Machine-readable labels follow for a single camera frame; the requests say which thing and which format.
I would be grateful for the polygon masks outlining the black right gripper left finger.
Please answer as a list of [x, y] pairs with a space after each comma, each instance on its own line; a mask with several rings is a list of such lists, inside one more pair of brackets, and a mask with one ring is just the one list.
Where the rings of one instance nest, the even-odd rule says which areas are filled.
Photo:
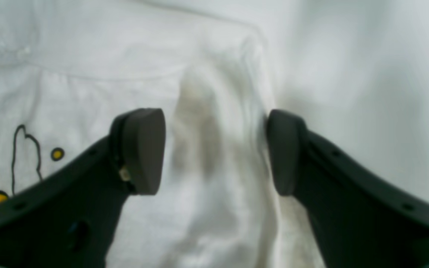
[[0, 267], [104, 268], [126, 200], [159, 190], [165, 141], [162, 109], [121, 114], [64, 168], [0, 202]]

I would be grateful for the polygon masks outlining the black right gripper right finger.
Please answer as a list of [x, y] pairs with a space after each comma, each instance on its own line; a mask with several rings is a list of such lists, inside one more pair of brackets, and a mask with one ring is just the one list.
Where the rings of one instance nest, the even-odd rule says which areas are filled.
[[429, 268], [429, 203], [379, 178], [285, 110], [266, 124], [275, 189], [303, 205], [327, 268]]

